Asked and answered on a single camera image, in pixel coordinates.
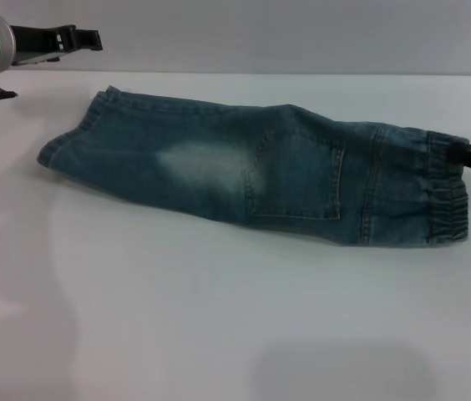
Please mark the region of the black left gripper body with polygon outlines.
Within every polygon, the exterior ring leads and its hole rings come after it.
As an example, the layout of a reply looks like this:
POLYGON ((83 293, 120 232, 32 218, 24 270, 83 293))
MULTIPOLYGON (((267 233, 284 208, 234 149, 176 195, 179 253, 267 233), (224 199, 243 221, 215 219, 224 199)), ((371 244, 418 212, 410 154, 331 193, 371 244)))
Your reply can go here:
POLYGON ((54 28, 33 28, 12 25, 17 53, 67 53, 76 44, 73 24, 54 28))

